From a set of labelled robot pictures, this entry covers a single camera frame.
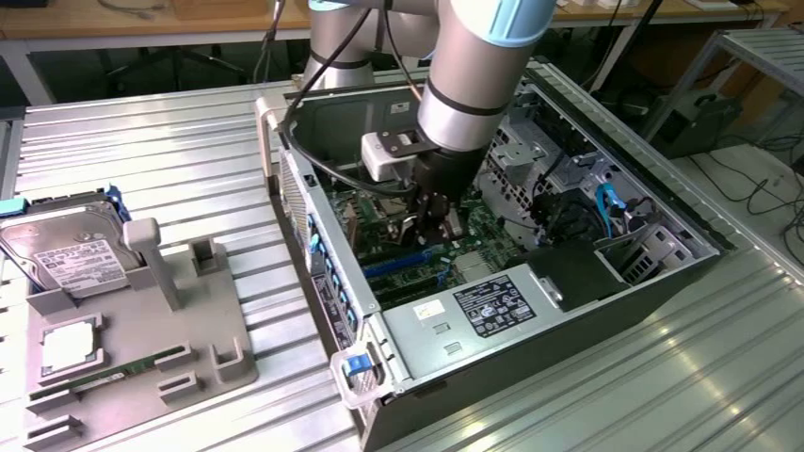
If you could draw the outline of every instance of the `power supply label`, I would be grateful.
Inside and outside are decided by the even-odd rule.
[[[490,337],[535,317],[506,275],[481,282],[453,295],[479,337]]]
[[[38,267],[67,292],[125,278],[122,266],[105,240],[42,251],[33,257]]]

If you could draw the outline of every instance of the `slotted metal surface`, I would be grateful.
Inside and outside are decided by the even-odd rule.
[[[804,33],[791,28],[723,31],[719,45],[804,95]]]
[[[215,89],[27,111],[14,193],[58,196],[111,182],[131,217],[159,222],[163,253],[214,237],[226,249],[259,371],[249,386],[82,450],[358,448],[262,185],[258,95],[254,87]],[[19,450],[23,290],[18,271],[3,265],[0,450],[9,451]]]
[[[737,250],[637,327],[386,450],[802,450],[799,270],[571,81],[535,71]]]

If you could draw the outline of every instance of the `motherboard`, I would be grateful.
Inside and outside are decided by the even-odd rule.
[[[489,276],[523,251],[477,194],[461,202],[465,235],[431,245],[395,238],[410,216],[401,199],[346,190],[330,192],[329,202],[382,309]]]

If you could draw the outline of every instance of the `green circuit board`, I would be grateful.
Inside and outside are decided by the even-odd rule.
[[[381,200],[357,190],[329,196],[382,309],[466,283],[466,273],[454,262],[461,256],[473,252],[479,254],[493,273],[502,270],[509,259],[522,252],[481,199],[466,199],[461,203],[467,211],[467,234],[461,239],[422,247],[402,247],[387,237],[387,225],[407,216],[401,200]],[[370,276],[371,269],[393,266],[406,259],[418,263]]]

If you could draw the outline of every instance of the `blue ram slot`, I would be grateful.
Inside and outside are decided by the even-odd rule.
[[[365,275],[365,278],[374,278],[375,276],[386,275],[387,273],[401,270],[402,268],[425,264],[430,257],[430,250],[414,252],[413,254],[409,254],[399,259],[394,259],[393,261],[385,262],[383,264],[369,266],[362,270],[362,275]]]

